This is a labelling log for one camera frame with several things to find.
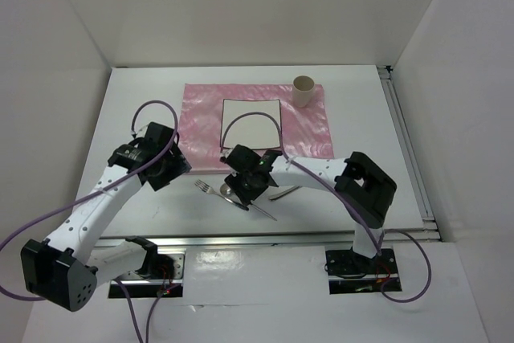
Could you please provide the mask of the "silver spoon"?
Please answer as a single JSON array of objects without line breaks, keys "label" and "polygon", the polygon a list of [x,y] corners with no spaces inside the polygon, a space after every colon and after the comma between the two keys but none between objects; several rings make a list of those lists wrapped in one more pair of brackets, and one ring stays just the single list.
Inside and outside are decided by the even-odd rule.
[{"label": "silver spoon", "polygon": [[[232,189],[226,183],[223,183],[220,186],[220,193],[223,196],[225,196],[225,197],[229,197],[229,198],[235,197],[234,192],[232,191]],[[272,219],[273,221],[277,221],[277,218],[275,218],[274,216],[272,216],[271,214],[269,214],[268,212],[266,212],[262,208],[256,206],[255,204],[251,204],[251,207],[253,209],[257,210],[259,213],[266,215],[268,218]]]}]

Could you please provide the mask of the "square white plate black rim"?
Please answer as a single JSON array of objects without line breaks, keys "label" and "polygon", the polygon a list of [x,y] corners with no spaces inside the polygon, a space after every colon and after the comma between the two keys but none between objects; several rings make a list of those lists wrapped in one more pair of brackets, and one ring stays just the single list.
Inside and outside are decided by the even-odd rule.
[{"label": "square white plate black rim", "polygon": [[281,127],[279,100],[229,100],[222,104],[222,129],[220,139],[226,133],[224,149],[244,145],[253,150],[274,149],[279,147],[279,135],[271,119],[261,115],[245,116],[237,120],[229,130],[229,124],[237,117],[248,112],[263,112],[273,117]]}]

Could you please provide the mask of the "silver table knife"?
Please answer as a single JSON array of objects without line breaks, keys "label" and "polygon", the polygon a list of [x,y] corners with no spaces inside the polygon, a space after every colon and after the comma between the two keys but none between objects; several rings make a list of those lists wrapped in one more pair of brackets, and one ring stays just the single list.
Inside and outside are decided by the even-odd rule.
[{"label": "silver table knife", "polygon": [[299,186],[293,186],[293,187],[287,188],[286,190],[283,190],[283,191],[281,191],[279,193],[270,195],[267,199],[269,201],[274,202],[276,200],[279,200],[279,199],[281,199],[281,198],[283,198],[283,197],[285,197],[285,196],[287,196],[287,195],[297,191],[299,188],[300,188]]}]

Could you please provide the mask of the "pink satin rose placemat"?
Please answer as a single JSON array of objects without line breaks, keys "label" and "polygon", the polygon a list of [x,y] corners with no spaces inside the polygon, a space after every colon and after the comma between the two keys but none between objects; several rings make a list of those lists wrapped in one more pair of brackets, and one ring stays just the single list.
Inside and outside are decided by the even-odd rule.
[{"label": "pink satin rose placemat", "polygon": [[279,100],[286,152],[292,156],[332,158],[332,138],[324,106],[324,89],[315,86],[304,108],[292,101],[290,84],[187,84],[179,120],[179,147],[192,166],[192,174],[222,174],[224,149],[220,139],[222,104],[229,100]]}]

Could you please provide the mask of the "beige ceramic cup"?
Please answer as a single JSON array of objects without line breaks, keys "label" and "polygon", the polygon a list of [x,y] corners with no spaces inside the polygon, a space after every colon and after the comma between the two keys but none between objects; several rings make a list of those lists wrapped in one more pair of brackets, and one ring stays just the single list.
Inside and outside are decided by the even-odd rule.
[{"label": "beige ceramic cup", "polygon": [[297,76],[292,84],[292,101],[297,108],[306,107],[315,92],[314,80],[308,76]]}]

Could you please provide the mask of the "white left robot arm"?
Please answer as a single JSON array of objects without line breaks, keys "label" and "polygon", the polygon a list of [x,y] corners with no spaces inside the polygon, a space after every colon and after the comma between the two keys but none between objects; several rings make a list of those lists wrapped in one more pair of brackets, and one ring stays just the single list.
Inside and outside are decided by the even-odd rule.
[{"label": "white left robot arm", "polygon": [[145,185],[160,189],[190,171],[172,128],[152,122],[112,153],[92,190],[44,240],[29,240],[21,250],[22,272],[29,292],[71,312],[91,299],[98,286],[128,272],[170,282],[174,261],[141,236],[129,236],[116,247],[95,253],[100,236],[122,207]]}]

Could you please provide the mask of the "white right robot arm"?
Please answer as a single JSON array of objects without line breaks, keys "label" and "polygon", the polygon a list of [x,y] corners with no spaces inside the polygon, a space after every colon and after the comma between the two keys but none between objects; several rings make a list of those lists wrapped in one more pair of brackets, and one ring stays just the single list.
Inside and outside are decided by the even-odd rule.
[{"label": "white right robot arm", "polygon": [[259,155],[236,145],[220,157],[230,168],[225,183],[244,205],[253,203],[270,187],[299,186],[329,192],[355,222],[350,262],[359,272],[377,265],[386,214],[397,184],[366,154],[321,159],[288,156],[279,150]]}]

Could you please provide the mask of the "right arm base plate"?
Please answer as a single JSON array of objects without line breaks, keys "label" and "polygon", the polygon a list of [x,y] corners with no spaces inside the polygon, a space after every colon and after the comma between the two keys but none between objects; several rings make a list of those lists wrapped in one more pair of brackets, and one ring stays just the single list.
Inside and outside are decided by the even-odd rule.
[{"label": "right arm base plate", "polygon": [[331,295],[400,292],[401,280],[396,256],[391,248],[381,250],[373,259],[355,254],[352,250],[328,250],[325,252],[324,270],[328,275]]}]

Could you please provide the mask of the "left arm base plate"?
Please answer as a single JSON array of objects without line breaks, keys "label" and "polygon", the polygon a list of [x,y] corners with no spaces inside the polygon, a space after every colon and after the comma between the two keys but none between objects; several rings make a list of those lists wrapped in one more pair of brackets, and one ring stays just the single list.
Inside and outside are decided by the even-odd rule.
[{"label": "left arm base plate", "polygon": [[183,276],[186,262],[184,251],[165,253],[170,263],[161,263],[157,272],[142,276],[136,271],[128,271],[119,277],[128,294],[133,299],[155,299],[158,295],[180,298],[183,296]]}]

